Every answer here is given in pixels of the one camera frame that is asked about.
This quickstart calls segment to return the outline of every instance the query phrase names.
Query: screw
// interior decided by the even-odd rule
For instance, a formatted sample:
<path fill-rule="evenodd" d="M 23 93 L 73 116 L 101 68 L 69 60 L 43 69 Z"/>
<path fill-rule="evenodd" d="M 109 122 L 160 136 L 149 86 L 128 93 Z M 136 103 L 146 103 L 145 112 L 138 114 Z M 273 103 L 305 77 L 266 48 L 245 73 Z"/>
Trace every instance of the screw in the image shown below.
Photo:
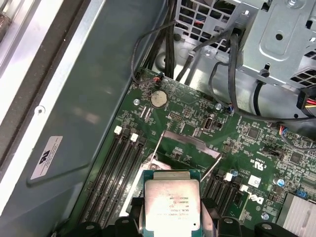
<path fill-rule="evenodd" d="M 270 226 L 268 224 L 262 224 L 262 228 L 266 229 L 266 230 L 272 230 L 272 226 Z"/>
<path fill-rule="evenodd" d="M 232 219 L 229 219 L 229 218 L 225 218 L 224 221 L 227 223 L 227 224 L 231 224 L 233 222 Z"/>
<path fill-rule="evenodd" d="M 290 6 L 294 6 L 294 5 L 297 3 L 297 0 L 288 0 L 287 3 L 288 3 Z"/>
<path fill-rule="evenodd" d="M 150 167 L 149 167 L 149 169 L 151 169 L 151 170 L 156 170 L 157 168 L 158 167 L 155 164 L 151 164 Z"/>
<path fill-rule="evenodd" d="M 261 215 L 261 218 L 262 218 L 262 220 L 267 221 L 270 218 L 270 216 L 268 215 L 268 213 L 263 212 Z"/>
<path fill-rule="evenodd" d="M 223 106 L 220 104 L 220 103 L 217 103 L 216 105 L 215 105 L 215 109 L 216 110 L 221 110 L 223 108 Z"/>
<path fill-rule="evenodd" d="M 133 101 L 133 104 L 136 105 L 136 106 L 139 105 L 140 104 L 140 99 L 135 99 Z"/>
<path fill-rule="evenodd" d="M 206 55 L 206 56 L 209 56 L 209 55 L 211 55 L 211 52 L 212 52 L 212 51 L 208 49 L 207 51 L 205 51 L 205 55 Z"/>
<path fill-rule="evenodd" d="M 90 225 L 90 226 L 87 226 L 85 229 L 86 230 L 92 230 L 94 228 L 94 226 L 93 225 Z"/>
<path fill-rule="evenodd" d="M 45 108 L 41 105 L 37 106 L 35 109 L 34 109 L 34 113 L 36 115 L 41 115 L 41 114 L 44 114 L 45 113 Z"/>
<path fill-rule="evenodd" d="M 173 35 L 173 39 L 174 39 L 174 41 L 180 41 L 180 40 L 181 40 L 181 35 L 179 35 L 179 34 L 174 34 L 174 35 Z"/>

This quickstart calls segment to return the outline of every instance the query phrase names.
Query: gray metal panel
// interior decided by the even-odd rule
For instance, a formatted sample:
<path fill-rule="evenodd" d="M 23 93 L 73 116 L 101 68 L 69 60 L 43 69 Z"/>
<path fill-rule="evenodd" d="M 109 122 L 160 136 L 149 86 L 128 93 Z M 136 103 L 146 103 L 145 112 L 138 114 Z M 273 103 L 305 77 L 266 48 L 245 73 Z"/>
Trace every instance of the gray metal panel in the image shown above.
<path fill-rule="evenodd" d="M 163 0 L 105 2 L 3 210 L 1 235 L 46 236 L 68 217 L 129 85 L 134 43 L 153 28 L 164 4 Z M 47 175 L 30 181 L 53 135 L 63 140 Z"/>
<path fill-rule="evenodd" d="M 292 194 L 286 196 L 277 224 L 299 237 L 314 237 L 316 205 Z"/>

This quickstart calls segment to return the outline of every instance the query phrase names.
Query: chip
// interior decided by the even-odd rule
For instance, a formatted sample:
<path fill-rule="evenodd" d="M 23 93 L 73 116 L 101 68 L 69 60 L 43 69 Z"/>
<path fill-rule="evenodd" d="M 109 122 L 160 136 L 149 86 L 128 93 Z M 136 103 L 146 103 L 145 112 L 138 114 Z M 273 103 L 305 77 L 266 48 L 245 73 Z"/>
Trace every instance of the chip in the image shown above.
<path fill-rule="evenodd" d="M 302 159 L 303 155 L 293 152 L 291 158 L 290 158 L 290 162 L 293 162 L 295 164 L 299 164 L 301 159 Z"/>
<path fill-rule="evenodd" d="M 248 137 L 251 137 L 253 139 L 257 139 L 258 135 L 259 135 L 259 130 L 258 129 L 256 129 L 254 127 L 251 127 L 249 129 Z"/>
<path fill-rule="evenodd" d="M 230 144 L 225 144 L 223 148 L 223 152 L 228 153 L 231 151 L 231 145 Z"/>

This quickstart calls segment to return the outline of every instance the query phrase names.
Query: capacitor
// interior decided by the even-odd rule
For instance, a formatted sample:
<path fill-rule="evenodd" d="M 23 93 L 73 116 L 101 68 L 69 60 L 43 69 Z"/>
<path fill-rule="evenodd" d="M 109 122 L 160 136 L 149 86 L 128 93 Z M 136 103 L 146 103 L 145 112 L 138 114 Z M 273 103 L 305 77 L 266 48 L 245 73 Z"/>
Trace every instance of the capacitor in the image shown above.
<path fill-rule="evenodd" d="M 285 185 L 284 179 L 280 179 L 280 178 L 274 178 L 274 179 L 273 179 L 273 183 L 274 183 L 275 185 L 280 186 L 280 187 L 283 187 L 283 186 Z"/>
<path fill-rule="evenodd" d="M 232 169 L 232 170 L 231 170 L 231 174 L 232 174 L 234 177 L 237 177 L 237 176 L 238 176 L 238 171 Z"/>

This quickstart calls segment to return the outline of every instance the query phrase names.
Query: label sticker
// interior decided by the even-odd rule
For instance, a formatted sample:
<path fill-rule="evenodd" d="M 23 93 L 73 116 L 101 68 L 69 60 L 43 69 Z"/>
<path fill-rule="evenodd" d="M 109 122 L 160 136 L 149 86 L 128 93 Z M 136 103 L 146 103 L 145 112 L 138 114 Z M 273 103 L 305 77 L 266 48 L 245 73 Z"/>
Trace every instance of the label sticker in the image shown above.
<path fill-rule="evenodd" d="M 49 138 L 44 151 L 39 158 L 39 162 L 31 176 L 31 180 L 42 177 L 47 173 L 62 139 L 63 136 L 51 136 Z"/>
<path fill-rule="evenodd" d="M 250 178 L 249 178 L 248 184 L 258 188 L 259 185 L 260 185 L 260 182 L 261 182 L 261 178 L 258 178 L 258 177 L 254 176 L 254 175 L 251 175 Z"/>

